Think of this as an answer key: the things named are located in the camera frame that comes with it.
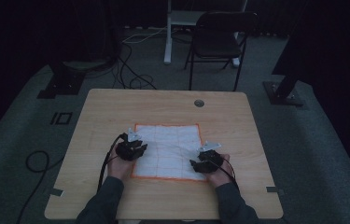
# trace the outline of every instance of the black cable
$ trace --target black cable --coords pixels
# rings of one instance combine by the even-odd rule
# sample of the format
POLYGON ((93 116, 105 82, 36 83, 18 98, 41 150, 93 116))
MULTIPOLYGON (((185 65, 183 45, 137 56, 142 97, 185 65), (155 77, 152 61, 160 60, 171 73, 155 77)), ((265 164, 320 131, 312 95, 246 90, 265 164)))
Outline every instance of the black cable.
POLYGON ((236 183, 236 179, 235 179, 234 176, 230 175, 227 171, 225 171, 223 168, 221 168, 221 166, 215 164, 214 162, 210 161, 210 163, 214 164, 218 169, 220 169, 221 171, 223 171, 223 172, 230 178, 230 180, 231 180, 232 183, 235 185, 235 187, 238 189, 238 191, 240 191, 240 190, 239 190, 238 183, 236 183))
MULTIPOLYGON (((178 38, 176 37, 177 35, 192 35, 192 32, 191 31, 187 31, 186 27, 188 26, 185 26, 185 25, 173 25, 173 27, 182 27, 183 29, 182 30, 178 30, 178 31, 175 31, 171 34, 171 37, 172 37, 172 40, 176 43, 180 43, 180 44, 190 44, 191 41, 190 40, 187 40, 187 39, 183 39, 183 38, 178 38)), ((132 38, 132 39, 146 39, 146 37, 144 35, 134 35, 134 36, 128 36, 126 38, 124 38, 125 40, 122 42, 123 44, 138 44, 138 43, 130 43, 130 42, 127 42, 127 40, 129 38, 132 38)), ((167 37, 167 34, 166 33, 161 33, 161 34, 156 34, 152 37, 150 37, 149 39, 153 39, 153 38, 166 38, 167 37)))
POLYGON ((136 34, 136 35, 124 36, 122 43, 124 43, 124 44, 140 44, 148 39, 165 38, 165 37, 166 37, 166 33, 136 34), (140 39, 140 40, 136 40, 134 42, 131 42, 131 41, 129 41, 130 39, 140 39))
POLYGON ((132 48, 131 46, 127 45, 127 44, 124 44, 122 43, 125 47, 127 47, 130 51, 130 53, 128 54, 128 56, 126 57, 125 60, 122 60, 120 57, 119 57, 119 60, 122 62, 122 67, 120 68, 119 70, 119 78, 117 77, 117 81, 122 85, 122 88, 123 89, 136 89, 134 86, 133 86, 133 83, 137 80, 139 82, 139 88, 137 89, 142 89, 143 87, 146 87, 146 86, 150 86, 152 87, 154 90, 156 90, 157 88, 152 84, 152 81, 153 81, 153 78, 152 76, 149 76, 149 75, 138 75, 134 72, 134 70, 132 70, 132 68, 127 64, 128 60, 130 59, 131 55, 132 55, 132 48), (135 76, 131 81, 130 81, 130 84, 129 85, 126 85, 125 84, 125 81, 123 79, 123 69, 127 67, 131 73, 135 76), (142 81, 140 81, 139 79, 143 80, 144 82, 146 82, 146 85, 142 86, 142 81))
POLYGON ((38 150, 35 151, 33 153, 31 153, 25 161, 26 164, 26 168, 33 172, 33 173, 43 173, 42 176, 40 177, 40 180, 38 181, 37 185, 35 186, 35 189, 33 190, 33 192, 29 195, 28 199, 26 200, 26 202, 23 204, 22 210, 20 211, 20 214, 18 215, 18 219, 17 219, 17 224, 21 223, 21 218, 23 216, 23 212, 27 206, 27 204, 30 202, 30 200, 33 198, 33 196, 35 195, 35 193, 37 192, 37 189, 40 187, 41 183, 43 182, 44 177, 46 176, 46 173, 48 170, 54 168, 55 166, 57 166, 59 163, 61 163, 63 161, 64 157, 62 157, 60 160, 58 160, 57 162, 55 162, 54 164, 52 164, 51 166, 49 166, 49 154, 46 151, 42 151, 42 150, 38 150), (44 165, 44 169, 41 170, 36 170, 34 168, 32 168, 29 164, 30 162, 30 158, 32 156, 34 156, 37 153, 42 153, 45 157, 46 157, 46 164, 44 165))
POLYGON ((113 67, 113 65, 118 61, 117 58, 110 58, 109 60, 107 60, 105 63, 102 64, 98 64, 96 66, 90 67, 90 68, 84 68, 84 69, 80 69, 80 68, 75 68, 75 67, 71 67, 69 65, 66 65, 66 67, 70 70, 70 71, 74 71, 74 72, 81 72, 81 73, 89 73, 89 72, 99 72, 99 71, 104 71, 107 68, 111 68, 113 67))
POLYGON ((96 190, 96 192, 98 192, 99 189, 100 189, 100 187, 102 186, 102 183, 103 183, 103 176, 104 176, 104 174, 105 174, 105 167, 107 166, 107 164, 108 164, 110 161, 114 160, 116 157, 114 157, 114 158, 112 158, 112 159, 110 159, 110 160, 109 160, 108 158, 110 158, 111 152, 113 151, 113 148, 114 148, 114 146, 116 145, 117 141, 118 141, 120 138, 122 138, 123 136, 124 136, 123 133, 120 134, 120 135, 116 138, 116 140, 114 140, 114 142, 113 142, 113 144, 111 145, 110 149, 108 150, 107 154, 105 154, 105 160, 103 161, 102 168, 101 168, 101 173, 100 173, 100 175, 99 175, 98 190, 96 190))
POLYGON ((119 76, 119 63, 117 62, 116 64, 116 68, 117 68, 117 72, 114 73, 114 69, 111 70, 111 74, 113 74, 113 78, 114 78, 114 82, 113 82, 113 85, 111 86, 111 89, 114 89, 114 86, 116 85, 116 82, 117 82, 117 79, 118 79, 118 76, 119 76))

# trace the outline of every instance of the desk leg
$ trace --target desk leg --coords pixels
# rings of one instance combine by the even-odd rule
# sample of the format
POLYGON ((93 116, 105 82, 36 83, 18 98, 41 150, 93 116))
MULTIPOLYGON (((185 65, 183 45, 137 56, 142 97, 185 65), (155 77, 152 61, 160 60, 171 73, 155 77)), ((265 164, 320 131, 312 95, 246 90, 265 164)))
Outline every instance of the desk leg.
POLYGON ((164 64, 171 63, 172 57, 172 1, 168 0, 168 17, 167 17, 167 34, 166 34, 166 46, 165 46, 165 56, 163 59, 164 64))

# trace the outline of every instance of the stand base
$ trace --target stand base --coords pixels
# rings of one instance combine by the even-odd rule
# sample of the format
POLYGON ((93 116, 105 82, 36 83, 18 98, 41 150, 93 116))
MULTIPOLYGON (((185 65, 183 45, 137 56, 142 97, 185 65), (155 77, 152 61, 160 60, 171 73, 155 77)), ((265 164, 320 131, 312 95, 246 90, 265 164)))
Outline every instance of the stand base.
POLYGON ((63 81, 63 77, 54 74, 46 89, 37 95, 37 99, 54 99, 56 95, 78 95, 85 73, 68 70, 65 76, 63 81))
POLYGON ((295 105, 303 106, 304 102, 300 99, 295 90, 293 90, 288 97, 279 98, 276 96, 276 90, 280 83, 277 82, 262 82, 264 89, 268 94, 272 105, 295 105))

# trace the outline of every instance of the wooden table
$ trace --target wooden table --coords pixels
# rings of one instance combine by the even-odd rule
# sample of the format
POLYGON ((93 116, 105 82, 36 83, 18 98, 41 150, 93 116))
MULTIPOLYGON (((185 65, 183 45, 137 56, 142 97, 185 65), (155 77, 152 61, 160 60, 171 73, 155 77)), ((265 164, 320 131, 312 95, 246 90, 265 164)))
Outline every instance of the wooden table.
MULTIPOLYGON (((260 218, 283 210, 245 94, 221 91, 91 90, 56 180, 47 218, 76 218, 95 194, 106 152, 135 123, 198 123, 203 141, 231 155, 241 194, 260 218), (203 100, 204 106, 194 105, 203 100)), ((117 219, 218 219, 217 196, 207 182, 129 178, 117 219)))

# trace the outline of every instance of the cable on floor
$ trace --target cable on floor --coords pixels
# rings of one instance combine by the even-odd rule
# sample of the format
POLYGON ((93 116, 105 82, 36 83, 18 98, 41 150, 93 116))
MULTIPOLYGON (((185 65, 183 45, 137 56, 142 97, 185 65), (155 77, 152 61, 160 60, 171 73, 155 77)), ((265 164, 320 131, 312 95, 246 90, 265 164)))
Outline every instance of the cable on floor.
POLYGON ((100 71, 104 71, 108 68, 113 67, 113 65, 115 65, 117 62, 117 57, 113 57, 110 59, 107 59, 104 63, 102 64, 98 64, 95 65, 93 67, 90 68, 75 68, 75 67, 71 67, 69 65, 66 65, 66 67, 68 67, 68 69, 70 71, 74 71, 74 72, 82 72, 82 73, 90 73, 90 72, 100 72, 100 71))
POLYGON ((139 43, 142 43, 143 41, 145 41, 145 40, 151 38, 152 36, 158 35, 158 34, 159 34, 160 32, 162 32, 165 28, 166 28, 166 26, 163 27, 163 28, 160 28, 159 31, 157 31, 156 33, 153 33, 153 34, 136 34, 136 35, 131 35, 131 36, 125 38, 124 40, 122 40, 122 43, 124 43, 124 44, 139 44, 139 43), (145 35, 146 35, 146 37, 143 38, 142 40, 134 41, 134 42, 128 41, 129 39, 132 39, 132 38, 134 38, 134 37, 137 37, 137 36, 145 36, 145 35))
POLYGON ((127 47, 130 52, 129 52, 129 54, 126 57, 125 60, 122 60, 119 57, 119 60, 122 62, 122 66, 121 66, 121 68, 119 70, 118 75, 115 77, 115 82, 118 82, 119 84, 121 84, 123 89, 133 89, 133 90, 138 89, 138 90, 142 90, 142 88, 150 86, 151 88, 156 90, 157 88, 152 84, 152 82, 153 82, 153 77, 152 76, 146 75, 146 74, 138 75, 127 64, 128 60, 130 59, 130 57, 132 55, 132 48, 131 48, 131 46, 129 46, 129 45, 125 44, 125 43, 122 43, 122 45, 127 47), (134 78, 131 79, 131 81, 129 82, 128 85, 125 83, 124 78, 123 78, 123 70, 124 70, 125 67, 128 68, 128 70, 131 71, 131 73, 134 75, 134 78))
POLYGON ((37 185, 35 186, 35 189, 32 191, 32 193, 29 195, 29 197, 26 200, 26 202, 23 204, 22 210, 20 211, 20 214, 18 215, 17 224, 21 223, 21 218, 23 216, 24 210, 25 210, 26 206, 28 205, 28 203, 32 200, 33 196, 37 192, 37 189, 40 187, 41 183, 43 182, 43 179, 46 176, 47 171, 52 169, 52 168, 54 168, 55 166, 57 166, 59 163, 61 163, 63 161, 63 159, 64 159, 64 157, 62 157, 60 160, 58 160, 54 164, 49 165, 49 154, 46 151, 43 151, 43 150, 34 151, 31 154, 29 154, 29 156, 26 158, 25 164, 26 164, 26 168, 29 171, 31 171, 33 173, 36 173, 36 174, 38 174, 38 173, 43 173, 43 174, 40 177, 37 185), (31 167, 30 159, 36 154, 43 154, 45 156, 46 160, 45 160, 44 169, 36 170, 36 169, 31 167))

